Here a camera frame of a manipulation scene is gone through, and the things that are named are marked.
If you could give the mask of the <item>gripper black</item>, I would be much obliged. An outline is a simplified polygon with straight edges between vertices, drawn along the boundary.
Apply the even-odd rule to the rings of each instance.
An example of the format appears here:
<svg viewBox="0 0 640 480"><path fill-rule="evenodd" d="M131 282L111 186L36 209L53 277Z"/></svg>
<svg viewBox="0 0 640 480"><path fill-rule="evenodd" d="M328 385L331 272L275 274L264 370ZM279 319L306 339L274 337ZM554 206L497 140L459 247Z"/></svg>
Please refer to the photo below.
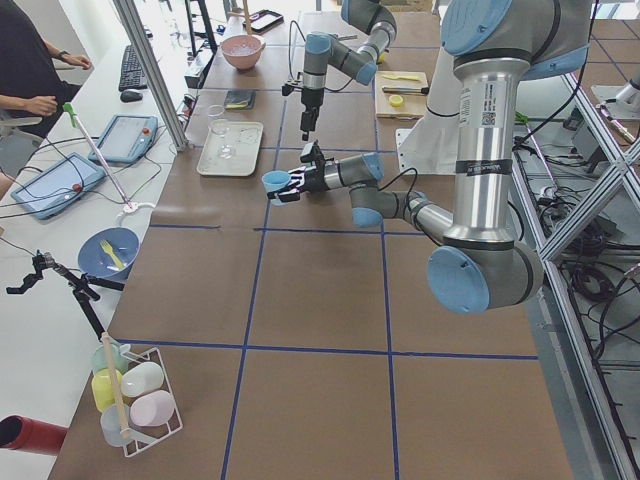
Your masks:
<svg viewBox="0 0 640 480"><path fill-rule="evenodd" d="M305 111L301 114L300 130L302 132L302 139L308 140L309 131L316 129L319 116L318 111L323 104L323 89L303 87L301 101L305 107Z"/></svg>
<svg viewBox="0 0 640 480"><path fill-rule="evenodd" d="M267 193L272 206L284 206L285 204L300 200L302 193L317 193L328 190L325 181L325 161L313 161L304 163L295 169L289 170L290 176L287 188L274 190Z"/></svg>

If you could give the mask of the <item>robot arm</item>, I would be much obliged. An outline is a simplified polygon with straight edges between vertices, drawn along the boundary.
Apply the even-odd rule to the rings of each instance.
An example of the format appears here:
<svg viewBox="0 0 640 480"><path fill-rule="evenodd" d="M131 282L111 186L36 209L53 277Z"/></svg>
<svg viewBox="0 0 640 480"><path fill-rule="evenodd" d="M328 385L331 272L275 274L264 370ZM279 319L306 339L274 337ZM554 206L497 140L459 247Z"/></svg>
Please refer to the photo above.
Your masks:
<svg viewBox="0 0 640 480"><path fill-rule="evenodd" d="M341 18L368 38L363 45L353 49L333 34L311 32L306 36L301 73L304 111L300 121L304 140L316 127L324 100L327 69L332 66L357 83L368 85L377 72L381 54L396 38L394 16L378 1L345 1Z"/></svg>
<svg viewBox="0 0 640 480"><path fill-rule="evenodd" d="M346 188L359 227L401 218L436 244L426 275L441 305L460 314L516 305L541 286L538 255L508 231L516 96L521 82L571 72L586 60L587 1L453 1L441 24L424 117L403 142L423 158L455 155L454 207L423 193L387 191L374 154L326 159L308 142L301 164L263 178L278 205Z"/></svg>

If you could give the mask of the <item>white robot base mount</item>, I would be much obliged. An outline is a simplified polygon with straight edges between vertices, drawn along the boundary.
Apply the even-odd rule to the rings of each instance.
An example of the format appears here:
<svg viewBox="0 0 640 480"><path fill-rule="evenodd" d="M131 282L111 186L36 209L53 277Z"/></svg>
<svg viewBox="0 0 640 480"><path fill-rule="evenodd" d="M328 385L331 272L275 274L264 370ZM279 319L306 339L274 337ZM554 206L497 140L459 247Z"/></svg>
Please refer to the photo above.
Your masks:
<svg viewBox="0 0 640 480"><path fill-rule="evenodd" d="M443 47L427 95L424 116L411 129L398 129L399 169L421 175L453 175L458 153L461 82L453 73L454 57Z"/></svg>

